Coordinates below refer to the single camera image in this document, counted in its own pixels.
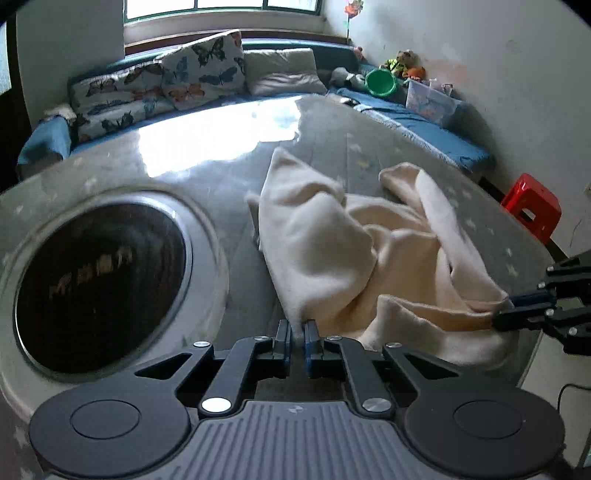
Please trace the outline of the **cream knitted garment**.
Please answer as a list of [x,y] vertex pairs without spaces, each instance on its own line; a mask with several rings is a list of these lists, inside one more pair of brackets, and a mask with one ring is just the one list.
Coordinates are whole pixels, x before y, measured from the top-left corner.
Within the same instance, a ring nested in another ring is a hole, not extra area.
[[399,342],[445,361],[492,370],[516,345],[493,329],[508,305],[456,211],[411,163],[384,169],[388,198],[346,192],[279,148],[263,189],[249,198],[259,250],[283,313],[300,328]]

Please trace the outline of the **red plastic stool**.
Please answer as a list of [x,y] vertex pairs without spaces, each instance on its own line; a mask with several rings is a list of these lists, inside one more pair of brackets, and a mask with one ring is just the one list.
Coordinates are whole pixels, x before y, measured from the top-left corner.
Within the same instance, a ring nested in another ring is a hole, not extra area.
[[501,205],[544,245],[550,241],[562,216],[558,198],[527,173],[518,178]]

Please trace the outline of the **round black induction cooktop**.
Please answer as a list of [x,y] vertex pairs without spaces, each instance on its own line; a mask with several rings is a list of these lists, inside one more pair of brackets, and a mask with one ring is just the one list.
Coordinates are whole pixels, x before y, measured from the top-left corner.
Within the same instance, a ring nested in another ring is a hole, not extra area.
[[90,208],[59,226],[28,262],[15,295],[27,360],[82,378],[137,357],[185,290],[189,247],[176,213],[150,198]]

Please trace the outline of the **clear plastic storage box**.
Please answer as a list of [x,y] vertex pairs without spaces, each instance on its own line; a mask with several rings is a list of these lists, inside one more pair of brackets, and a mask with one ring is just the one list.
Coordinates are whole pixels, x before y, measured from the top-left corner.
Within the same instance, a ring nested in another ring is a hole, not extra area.
[[463,101],[423,83],[410,80],[407,85],[406,108],[442,128],[450,127],[464,107]]

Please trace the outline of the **green plastic bowl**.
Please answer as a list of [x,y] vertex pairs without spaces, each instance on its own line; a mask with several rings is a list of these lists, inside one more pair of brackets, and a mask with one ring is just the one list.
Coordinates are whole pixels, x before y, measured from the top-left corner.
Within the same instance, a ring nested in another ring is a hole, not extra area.
[[398,88],[394,75],[389,70],[380,68],[367,73],[365,84],[370,94],[381,98],[393,95]]

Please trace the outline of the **stuffed toy animals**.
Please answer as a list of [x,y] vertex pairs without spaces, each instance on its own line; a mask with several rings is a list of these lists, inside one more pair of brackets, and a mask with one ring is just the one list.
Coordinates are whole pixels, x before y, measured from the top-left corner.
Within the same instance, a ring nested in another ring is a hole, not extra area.
[[426,70],[419,64],[418,56],[412,50],[401,50],[394,58],[386,60],[381,69],[390,71],[394,78],[402,80],[423,81]]

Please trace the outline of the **beige plain cushion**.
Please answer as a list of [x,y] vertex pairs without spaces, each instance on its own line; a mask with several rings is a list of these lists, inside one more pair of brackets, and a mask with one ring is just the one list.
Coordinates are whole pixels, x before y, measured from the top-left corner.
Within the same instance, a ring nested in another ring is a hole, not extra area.
[[245,51],[245,82],[252,96],[325,95],[311,48]]

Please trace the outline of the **blue bench sofa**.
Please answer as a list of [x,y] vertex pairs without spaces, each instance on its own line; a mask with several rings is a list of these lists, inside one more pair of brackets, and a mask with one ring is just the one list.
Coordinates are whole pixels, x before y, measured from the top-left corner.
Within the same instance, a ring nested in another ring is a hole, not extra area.
[[[457,167],[466,175],[479,177],[486,173],[490,173],[495,169],[496,160],[493,155],[475,143],[457,135],[447,128],[442,128],[439,125],[432,123],[407,109],[400,103],[374,97],[367,92],[356,91],[353,89],[353,84],[349,80],[344,80],[340,84],[332,80],[332,73],[334,73],[335,70],[346,69],[349,73],[360,73],[365,75],[372,69],[370,64],[363,63],[358,57],[356,57],[352,48],[335,43],[304,40],[280,41],[276,39],[246,39],[242,42],[242,48],[243,51],[311,48],[315,54],[318,77],[321,79],[322,83],[329,88],[329,93],[341,95],[349,100],[355,101],[358,103],[356,105],[356,110],[368,114],[377,121],[384,123],[384,125],[400,130],[403,135],[411,141],[434,153],[443,161]],[[72,153],[73,151],[83,150],[94,144],[114,138],[127,131],[168,118],[174,118],[180,114],[179,111],[173,109],[168,113],[136,123],[125,130],[85,143],[78,142],[77,133],[74,130],[76,115],[68,120],[61,113],[52,113],[48,114],[45,119],[53,116],[61,116],[68,122],[70,127]],[[46,158],[63,160],[59,154],[50,154],[42,160]],[[26,166],[31,167],[34,164],[17,164],[17,166],[19,168],[24,168]]]

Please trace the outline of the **blue folded blanket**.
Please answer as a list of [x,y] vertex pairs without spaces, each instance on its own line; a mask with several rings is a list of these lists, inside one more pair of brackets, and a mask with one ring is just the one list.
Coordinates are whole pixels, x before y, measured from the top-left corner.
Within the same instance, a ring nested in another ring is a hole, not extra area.
[[62,159],[71,153],[71,136],[68,122],[61,116],[41,121],[25,142],[18,165],[31,165],[50,154],[59,154]]

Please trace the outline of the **butterfly print pillow lying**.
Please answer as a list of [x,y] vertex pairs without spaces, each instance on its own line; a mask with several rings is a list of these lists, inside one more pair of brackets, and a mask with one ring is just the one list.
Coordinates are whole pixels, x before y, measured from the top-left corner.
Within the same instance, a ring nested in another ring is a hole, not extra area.
[[125,130],[174,109],[162,91],[162,66],[143,62],[85,78],[68,90],[79,143]]

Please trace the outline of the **butterfly print pillow upright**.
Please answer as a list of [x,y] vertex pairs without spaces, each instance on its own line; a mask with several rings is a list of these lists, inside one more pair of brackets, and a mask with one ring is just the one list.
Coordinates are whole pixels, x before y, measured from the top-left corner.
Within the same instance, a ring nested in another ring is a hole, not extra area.
[[161,89],[176,110],[188,110],[245,90],[242,32],[229,30],[159,55]]

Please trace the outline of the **red flower decoration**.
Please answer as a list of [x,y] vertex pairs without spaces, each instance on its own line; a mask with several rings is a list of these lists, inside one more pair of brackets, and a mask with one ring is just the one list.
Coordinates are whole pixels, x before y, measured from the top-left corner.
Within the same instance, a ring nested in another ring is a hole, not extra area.
[[346,14],[346,41],[351,39],[351,22],[363,11],[363,0],[348,0],[345,6]]

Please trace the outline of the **green framed window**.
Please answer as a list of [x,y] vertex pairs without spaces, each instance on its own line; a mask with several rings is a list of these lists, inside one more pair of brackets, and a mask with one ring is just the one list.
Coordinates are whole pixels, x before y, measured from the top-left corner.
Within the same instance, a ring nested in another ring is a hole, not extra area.
[[321,0],[125,0],[125,23],[159,18],[173,14],[201,11],[247,10],[282,11],[318,15],[322,11]]

